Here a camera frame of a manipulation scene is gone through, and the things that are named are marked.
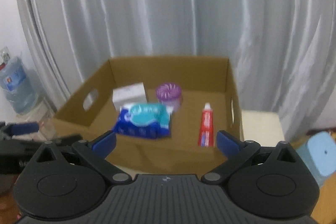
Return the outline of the red white toothpaste tube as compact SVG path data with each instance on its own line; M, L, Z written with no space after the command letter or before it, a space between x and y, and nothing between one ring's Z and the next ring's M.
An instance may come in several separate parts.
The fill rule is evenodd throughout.
M213 110L210 103L205 103L202 110L201 125L198 137L198 146L213 147L214 141L214 120Z

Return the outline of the blue wet wipes pack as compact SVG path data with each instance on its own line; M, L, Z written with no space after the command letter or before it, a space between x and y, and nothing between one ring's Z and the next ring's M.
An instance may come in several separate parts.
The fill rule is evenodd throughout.
M128 103L120 112L112 131L116 134L144 139L170 136L173 108L161 103Z

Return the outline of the purple air freshener jar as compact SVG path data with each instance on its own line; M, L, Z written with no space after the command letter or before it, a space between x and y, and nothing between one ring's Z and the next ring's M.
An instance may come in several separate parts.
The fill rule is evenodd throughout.
M157 100L177 111L182 102L182 89L176 83L164 83L155 90Z

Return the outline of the white water dispenser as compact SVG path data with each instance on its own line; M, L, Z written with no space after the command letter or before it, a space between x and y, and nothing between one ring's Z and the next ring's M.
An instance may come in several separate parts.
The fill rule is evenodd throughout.
M51 139L56 135L56 129L52 124L54 111L45 100L38 102L30 112L26 114L17 114L19 122L37 122L39 124L38 133L46 139Z

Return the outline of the blue water jug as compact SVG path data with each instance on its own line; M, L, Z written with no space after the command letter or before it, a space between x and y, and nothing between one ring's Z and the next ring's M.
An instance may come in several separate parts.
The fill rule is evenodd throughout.
M1 49L1 88L17 114L28 113L37 103L38 94L18 56L11 57L7 47Z

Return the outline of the small white box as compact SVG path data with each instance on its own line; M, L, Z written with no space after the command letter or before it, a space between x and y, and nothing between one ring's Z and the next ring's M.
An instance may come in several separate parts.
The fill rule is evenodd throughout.
M112 102L117 111L128 103L146 103L147 98L144 84L136 83L113 89Z

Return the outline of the brown cardboard box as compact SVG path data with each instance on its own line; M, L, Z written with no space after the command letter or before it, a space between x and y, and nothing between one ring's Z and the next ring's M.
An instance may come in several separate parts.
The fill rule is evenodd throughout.
M106 61L53 118L114 165L201 176L225 161L218 132L240 136L233 66L225 57L119 57Z

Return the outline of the light blue stool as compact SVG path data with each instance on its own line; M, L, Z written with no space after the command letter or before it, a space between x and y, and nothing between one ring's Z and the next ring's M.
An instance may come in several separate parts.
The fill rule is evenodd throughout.
M319 187L335 173L336 145L331 135L322 131L296 149L296 152L306 164Z

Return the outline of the grey satin curtain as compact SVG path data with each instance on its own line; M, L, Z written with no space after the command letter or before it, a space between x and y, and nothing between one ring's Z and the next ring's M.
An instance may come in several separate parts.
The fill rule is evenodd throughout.
M18 0L55 108L108 58L228 56L240 105L278 113L287 139L313 127L335 87L335 0Z

